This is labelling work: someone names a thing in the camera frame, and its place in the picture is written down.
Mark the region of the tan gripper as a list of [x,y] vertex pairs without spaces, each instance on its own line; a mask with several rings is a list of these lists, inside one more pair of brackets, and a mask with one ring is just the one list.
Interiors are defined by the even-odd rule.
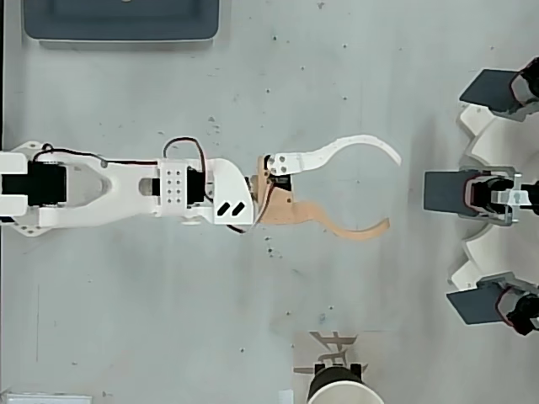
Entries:
[[[315,151],[279,152],[258,157],[257,171],[250,177],[250,192],[257,208],[254,224],[291,224],[292,193],[291,175],[316,170],[327,164],[334,155],[349,146],[373,146],[386,153],[398,166],[402,164],[399,153],[385,141],[372,135],[354,135],[336,139]],[[303,221],[316,221],[335,236],[363,242],[380,237],[390,228],[390,221],[384,218],[374,226],[362,230],[349,230],[335,224],[325,210],[309,201],[296,204],[296,213]]]

